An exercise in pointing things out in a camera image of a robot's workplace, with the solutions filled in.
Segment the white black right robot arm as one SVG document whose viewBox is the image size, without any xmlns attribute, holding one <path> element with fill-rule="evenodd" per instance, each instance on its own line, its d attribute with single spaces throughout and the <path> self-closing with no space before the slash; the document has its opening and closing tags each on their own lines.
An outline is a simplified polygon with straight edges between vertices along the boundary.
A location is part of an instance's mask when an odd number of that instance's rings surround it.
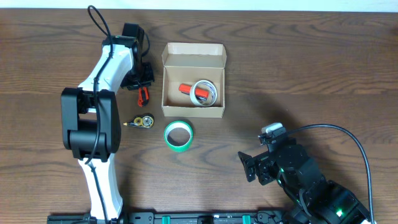
<svg viewBox="0 0 398 224">
<path fill-rule="evenodd" d="M 300 144 L 286 145 L 252 157 L 238 152 L 248 182 L 277 182 L 294 202 L 296 211 L 285 214 L 288 222 L 365 223 L 370 212 L 355 194 L 327 180 L 318 163 Z"/>
</svg>

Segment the green tape roll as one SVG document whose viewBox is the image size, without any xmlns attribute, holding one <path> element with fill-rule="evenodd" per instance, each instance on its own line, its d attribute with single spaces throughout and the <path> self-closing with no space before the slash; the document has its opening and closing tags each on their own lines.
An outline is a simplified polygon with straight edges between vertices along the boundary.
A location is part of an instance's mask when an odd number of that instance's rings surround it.
<svg viewBox="0 0 398 224">
<path fill-rule="evenodd" d="M 173 121 L 164 130 L 164 141 L 170 150 L 185 152 L 193 142 L 193 129 L 184 121 Z"/>
</svg>

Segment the red black stapler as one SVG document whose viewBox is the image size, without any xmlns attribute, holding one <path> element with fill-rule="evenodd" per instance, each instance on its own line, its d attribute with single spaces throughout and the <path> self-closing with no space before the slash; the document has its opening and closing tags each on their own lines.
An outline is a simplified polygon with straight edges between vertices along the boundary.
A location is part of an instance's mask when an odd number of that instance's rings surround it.
<svg viewBox="0 0 398 224">
<path fill-rule="evenodd" d="M 184 93 L 184 94 L 186 94 L 186 95 L 189 95 L 189 94 L 190 94 L 191 88 L 192 88 L 191 85 L 180 84 L 178 90 L 179 90 L 181 93 Z M 206 100 L 208 99 L 208 96 L 209 96 L 209 91 L 197 87 L 197 88 L 195 89 L 195 96 L 196 96 L 196 98 L 197 98 L 198 100 L 206 101 Z"/>
</svg>

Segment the red utility knife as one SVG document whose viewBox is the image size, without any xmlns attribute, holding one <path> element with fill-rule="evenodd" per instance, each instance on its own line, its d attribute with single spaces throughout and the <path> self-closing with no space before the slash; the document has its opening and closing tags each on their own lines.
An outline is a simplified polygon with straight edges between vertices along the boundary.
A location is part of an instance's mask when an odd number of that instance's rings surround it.
<svg viewBox="0 0 398 224">
<path fill-rule="evenodd" d="M 149 92 L 147 90 L 147 87 L 146 86 L 140 87 L 137 104 L 140 107 L 144 107 L 148 104 L 148 102 L 149 102 Z"/>
</svg>

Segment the white tape roll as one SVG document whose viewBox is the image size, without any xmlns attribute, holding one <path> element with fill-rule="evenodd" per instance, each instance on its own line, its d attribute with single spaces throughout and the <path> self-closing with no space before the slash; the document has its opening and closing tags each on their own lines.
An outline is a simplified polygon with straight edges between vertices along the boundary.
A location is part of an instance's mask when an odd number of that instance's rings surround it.
<svg viewBox="0 0 398 224">
<path fill-rule="evenodd" d="M 196 97 L 196 89 L 197 89 L 198 85 L 206 85 L 209 88 L 209 90 L 211 92 L 211 101 L 209 103 L 202 102 L 202 101 L 197 99 L 197 97 Z M 208 80 L 197 81 L 190 89 L 190 99 L 191 99 L 191 102 L 195 106 L 201 106 L 201 107 L 213 106 L 216 103 L 217 98 L 218 98 L 217 89 L 216 89 L 215 85 L 212 82 L 208 81 Z"/>
</svg>

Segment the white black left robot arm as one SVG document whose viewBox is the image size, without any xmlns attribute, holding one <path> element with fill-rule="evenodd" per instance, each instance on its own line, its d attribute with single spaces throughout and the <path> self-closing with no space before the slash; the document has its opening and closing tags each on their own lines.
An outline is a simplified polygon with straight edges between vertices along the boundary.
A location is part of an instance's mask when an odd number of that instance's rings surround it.
<svg viewBox="0 0 398 224">
<path fill-rule="evenodd" d="M 116 94 L 138 90 L 139 102 L 149 101 L 154 82 L 151 64 L 143 62 L 149 38 L 137 24 L 126 23 L 121 35 L 107 34 L 102 54 L 90 75 L 61 94 L 63 144 L 78 160 L 88 185 L 91 211 L 87 223 L 118 223 L 123 199 L 118 190 L 114 159 L 121 142 Z"/>
</svg>

